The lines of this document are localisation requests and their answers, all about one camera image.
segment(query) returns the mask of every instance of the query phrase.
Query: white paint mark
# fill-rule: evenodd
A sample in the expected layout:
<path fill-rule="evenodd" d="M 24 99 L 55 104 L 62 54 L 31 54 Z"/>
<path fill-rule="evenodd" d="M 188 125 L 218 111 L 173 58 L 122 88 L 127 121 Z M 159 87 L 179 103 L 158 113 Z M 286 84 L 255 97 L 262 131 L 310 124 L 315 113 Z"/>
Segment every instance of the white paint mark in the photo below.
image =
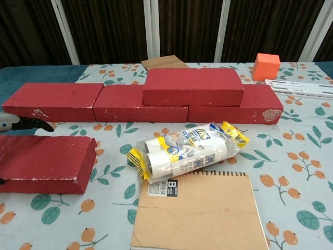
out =
<path fill-rule="evenodd" d="M 46 117 L 48 118 L 48 116 L 46 114 L 44 114 L 40 109 L 33 109 L 34 113 L 32 113 L 31 115 L 33 116 L 39 116 L 39 117 Z"/>

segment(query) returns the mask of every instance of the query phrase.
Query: floral tablecloth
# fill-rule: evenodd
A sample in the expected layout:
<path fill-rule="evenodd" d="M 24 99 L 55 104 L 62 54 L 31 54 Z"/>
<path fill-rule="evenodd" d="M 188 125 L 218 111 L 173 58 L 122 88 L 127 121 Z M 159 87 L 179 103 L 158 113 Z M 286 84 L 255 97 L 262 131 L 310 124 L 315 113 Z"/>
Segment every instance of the floral tablecloth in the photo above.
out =
<path fill-rule="evenodd" d="M 188 65 L 234 68 L 244 84 L 258 83 L 251 80 L 250 63 Z M 89 65 L 77 83 L 144 84 L 146 75 L 141 64 Z M 333 84 L 311 62 L 281 63 L 277 78 Z M 250 143 L 206 170 L 248 173 L 270 249 L 333 249 L 333 102 L 279 98 L 285 111 L 278 124 L 236 124 Z M 86 193 L 0 194 L 0 249 L 129 249 L 140 180 L 125 154 L 140 140 L 198 124 L 52 125 L 55 132 L 37 130 L 36 135 L 96 138 L 97 158 Z"/>

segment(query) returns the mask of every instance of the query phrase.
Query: plastic packaging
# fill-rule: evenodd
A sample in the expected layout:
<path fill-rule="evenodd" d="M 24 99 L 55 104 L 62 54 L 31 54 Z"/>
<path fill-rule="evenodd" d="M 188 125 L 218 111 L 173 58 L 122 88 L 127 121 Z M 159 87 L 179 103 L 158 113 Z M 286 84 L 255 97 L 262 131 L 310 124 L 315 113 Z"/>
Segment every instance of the plastic packaging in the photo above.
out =
<path fill-rule="evenodd" d="M 248 141 L 227 122 L 221 127 L 209 123 L 140 141 L 127 158 L 142 180 L 153 183 L 233 157 Z"/>

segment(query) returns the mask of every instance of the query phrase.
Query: notebook spiral binding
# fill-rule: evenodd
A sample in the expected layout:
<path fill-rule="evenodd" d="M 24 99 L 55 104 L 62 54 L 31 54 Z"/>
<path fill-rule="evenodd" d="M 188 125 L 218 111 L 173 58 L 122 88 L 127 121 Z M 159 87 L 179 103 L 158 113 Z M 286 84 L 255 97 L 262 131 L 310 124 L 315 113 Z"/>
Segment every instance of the notebook spiral binding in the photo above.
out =
<path fill-rule="evenodd" d="M 229 172 L 229 171 L 200 171 L 200 170 L 195 170 L 186 174 L 192 174 L 192 175 L 197 175 L 197 176 L 203 176 L 204 174 L 209 176 L 246 176 L 244 172 Z"/>

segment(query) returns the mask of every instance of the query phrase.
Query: label sticker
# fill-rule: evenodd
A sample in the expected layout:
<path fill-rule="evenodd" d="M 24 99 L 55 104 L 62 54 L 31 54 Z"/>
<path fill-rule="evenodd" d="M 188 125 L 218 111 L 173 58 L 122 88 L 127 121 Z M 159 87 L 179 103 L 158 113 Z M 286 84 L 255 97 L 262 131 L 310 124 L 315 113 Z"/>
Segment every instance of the label sticker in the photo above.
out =
<path fill-rule="evenodd" d="M 149 184 L 148 196 L 166 196 L 168 187 L 168 180 L 158 181 Z"/>
<path fill-rule="evenodd" d="M 168 181 L 168 193 L 167 196 L 177 197 L 178 196 L 178 180 Z"/>
<path fill-rule="evenodd" d="M 178 180 L 165 180 L 149 184 L 148 196 L 178 196 Z"/>

